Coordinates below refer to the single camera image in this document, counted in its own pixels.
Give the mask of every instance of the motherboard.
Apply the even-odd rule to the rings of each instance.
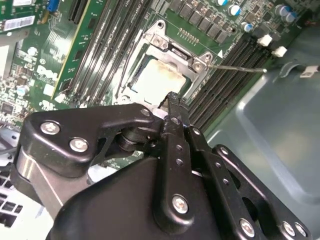
[[[174,91],[204,131],[261,74],[213,66],[268,68],[318,7],[317,0],[0,1],[0,123],[18,129],[39,111],[158,106]]]

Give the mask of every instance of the gray metal panel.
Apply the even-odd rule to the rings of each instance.
[[[281,61],[320,65],[320,27],[307,29]],[[264,75],[207,136],[224,144],[320,238],[320,72]]]

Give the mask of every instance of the black metal bracket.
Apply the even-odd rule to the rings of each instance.
[[[25,120],[13,182],[31,197],[36,193],[51,215],[57,215],[53,240],[99,239],[97,233],[108,231],[99,217],[119,219],[124,226],[135,219],[130,234],[117,233],[113,239],[141,239],[142,232],[145,239],[195,239],[200,230],[201,239],[312,238],[230,149],[208,146],[203,134],[190,125],[183,99],[169,93],[159,108],[167,111],[164,119],[130,104],[39,112]],[[55,124],[58,132],[44,131],[43,123]],[[75,150],[71,145],[75,138],[84,140],[86,149]],[[143,159],[99,183],[87,183],[90,166],[136,150],[144,152]],[[140,196],[132,196],[132,191]],[[126,207],[123,196],[130,198]],[[112,205],[123,209],[115,211],[109,208]],[[84,225],[87,219],[91,223]],[[73,226],[81,226],[78,233]]]

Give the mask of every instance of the barcode label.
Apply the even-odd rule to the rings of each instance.
[[[17,6],[27,6],[31,5],[32,0],[13,0],[12,6],[17,7]]]
[[[18,29],[25,26],[29,26],[34,24],[34,21],[35,21],[35,16],[25,16],[25,17],[20,17],[16,19],[10,19],[5,21],[3,30],[9,31],[12,29]]]

